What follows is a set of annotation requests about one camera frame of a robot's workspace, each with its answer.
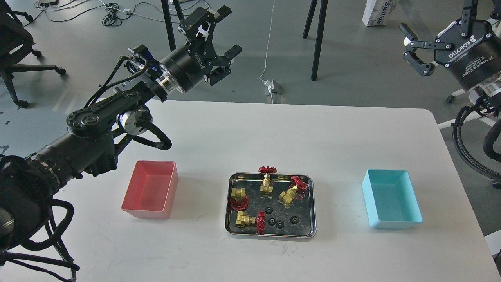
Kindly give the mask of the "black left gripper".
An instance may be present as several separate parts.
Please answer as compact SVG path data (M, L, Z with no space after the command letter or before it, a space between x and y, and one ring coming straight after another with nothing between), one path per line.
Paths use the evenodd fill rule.
M165 93L186 93L203 80L213 86L231 73L232 60L243 48L234 45L220 56L212 44L215 25L231 12L225 5L218 10L197 7L180 20L178 30L186 37L186 43L158 63L158 85Z

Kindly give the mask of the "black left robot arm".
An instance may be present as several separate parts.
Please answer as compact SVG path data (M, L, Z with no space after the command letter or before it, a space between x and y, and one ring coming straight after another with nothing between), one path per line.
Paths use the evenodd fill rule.
M1 264L6 262L45 272L28 264L36 261L69 268L70 281L80 267L74 263L61 236L74 207L54 195L82 172L98 176L116 170L118 156L135 141L168 150L172 141L153 123L146 103L165 101L177 90L186 93L199 82L214 85L231 73L232 60L242 51L234 45L223 55L212 39L217 23L231 14L196 8L187 18L178 11L178 30L186 43L161 60L144 45L121 56L110 77L82 109L67 117L68 133L28 157L1 155Z

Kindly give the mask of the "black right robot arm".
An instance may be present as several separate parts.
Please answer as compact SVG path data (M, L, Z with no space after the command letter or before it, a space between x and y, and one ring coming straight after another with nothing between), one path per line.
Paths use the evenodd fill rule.
M427 41L401 23L402 58L423 77L443 66L458 81L460 89L446 101L466 94L469 104L438 126L451 129L460 159L500 189L500 1L493 1L487 20L477 12L478 1L466 0L461 16Z

